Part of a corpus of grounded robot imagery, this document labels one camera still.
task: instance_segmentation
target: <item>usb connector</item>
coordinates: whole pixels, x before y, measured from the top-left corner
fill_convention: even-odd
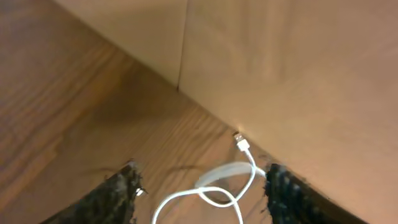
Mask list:
[[[244,152],[244,151],[249,150],[250,145],[249,145],[248,141],[242,136],[242,134],[237,133],[234,135],[234,138],[236,141],[236,145],[240,151]]]

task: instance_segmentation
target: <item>beige wall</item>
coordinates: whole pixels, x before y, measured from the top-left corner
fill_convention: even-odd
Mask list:
[[[55,0],[177,85],[187,0]]]
[[[398,214],[398,2],[191,0],[180,89],[371,223]]]

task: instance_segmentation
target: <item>wooden floor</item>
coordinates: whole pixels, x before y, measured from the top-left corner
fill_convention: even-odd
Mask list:
[[[233,132],[55,3],[0,1],[0,223],[38,223],[130,158],[149,192],[135,215],[150,223],[168,194],[244,159]],[[245,179],[218,184],[236,192]],[[240,203],[245,223],[270,221],[263,183]],[[197,196],[170,203],[159,221],[237,222],[232,208]]]

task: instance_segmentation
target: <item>floor plank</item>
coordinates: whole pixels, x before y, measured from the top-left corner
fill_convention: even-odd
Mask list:
[[[1,1],[0,30],[0,223],[44,220],[130,158],[150,193],[136,216],[149,223],[168,194],[244,159],[231,128],[53,2]],[[237,191],[245,178],[220,184]],[[242,199],[247,223],[269,221],[262,185]],[[187,222],[237,220],[191,196],[159,223]]]

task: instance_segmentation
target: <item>white cable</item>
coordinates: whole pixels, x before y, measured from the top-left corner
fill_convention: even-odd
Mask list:
[[[226,207],[233,205],[235,208],[236,214],[238,216],[238,219],[239,219],[239,224],[243,224],[242,214],[239,209],[238,200],[241,199],[241,197],[246,193],[246,191],[252,184],[256,174],[266,177],[266,172],[256,166],[256,162],[254,161],[253,156],[251,155],[251,153],[249,151],[250,145],[242,137],[242,135],[237,134],[234,137],[235,137],[235,140],[237,140],[237,146],[238,146],[239,150],[245,153],[245,155],[248,157],[250,163],[235,162],[235,163],[231,163],[231,164],[227,164],[227,165],[223,165],[221,167],[215,168],[214,170],[206,173],[201,178],[199,178],[199,180],[195,184],[196,189],[185,190],[185,191],[177,192],[177,193],[174,193],[174,194],[168,196],[165,200],[163,200],[163,202],[159,205],[159,207],[155,211],[154,217],[152,219],[152,224],[156,224],[157,217],[159,216],[161,209],[166,205],[167,202],[169,202],[170,200],[172,200],[174,198],[181,197],[184,195],[191,195],[191,194],[198,194],[204,201],[206,201],[207,203],[209,203],[210,205],[213,205],[215,207],[226,208]],[[233,175],[245,174],[248,172],[251,173],[250,178],[249,178],[247,184],[243,187],[242,191],[238,194],[238,196],[236,196],[236,198],[225,189],[222,189],[219,187],[204,187],[205,185],[207,185],[213,181],[223,179],[226,177],[231,177]],[[223,192],[225,195],[227,195],[229,197],[230,202],[226,203],[226,204],[216,203],[204,194],[205,192],[214,192],[214,191]]]
[[[191,194],[199,194],[201,192],[222,192],[225,195],[227,195],[231,201],[234,200],[234,196],[231,193],[229,193],[227,190],[219,188],[219,187],[200,187],[198,189],[191,189],[191,190],[185,190],[182,192],[177,192],[172,195],[169,195],[165,200],[163,200],[163,202],[159,205],[159,207],[157,207],[154,217],[152,219],[152,224],[156,224],[157,217],[159,216],[161,209],[167,204],[167,202],[169,202],[172,199],[177,198],[177,197],[191,195]],[[233,203],[233,206],[234,206],[236,214],[238,216],[239,224],[243,224],[242,213],[241,213],[238,203],[236,203],[236,202]]]
[[[249,150],[245,150],[244,153],[246,154],[246,156],[248,157],[249,161],[251,162],[251,175],[249,178],[249,181],[247,182],[247,184],[243,187],[242,191],[240,191],[240,193],[238,194],[238,196],[236,196],[236,198],[234,198],[234,200],[230,201],[229,203],[226,204],[220,204],[220,203],[216,203],[214,201],[212,201],[210,198],[208,198],[203,192],[199,193],[199,196],[206,201],[207,203],[209,203],[212,206],[218,207],[218,208],[226,208],[229,207],[231,205],[233,205],[234,203],[236,203],[239,199],[241,199],[241,197],[246,193],[246,191],[249,189],[250,185],[252,184],[254,177],[256,176],[256,162],[254,162],[254,159],[251,155],[251,153],[249,152]]]
[[[195,183],[195,188],[205,187],[214,181],[233,177],[236,175],[250,174],[252,165],[248,162],[230,162],[212,169],[206,174],[202,175]],[[256,175],[266,177],[266,172],[259,167],[256,167]]]

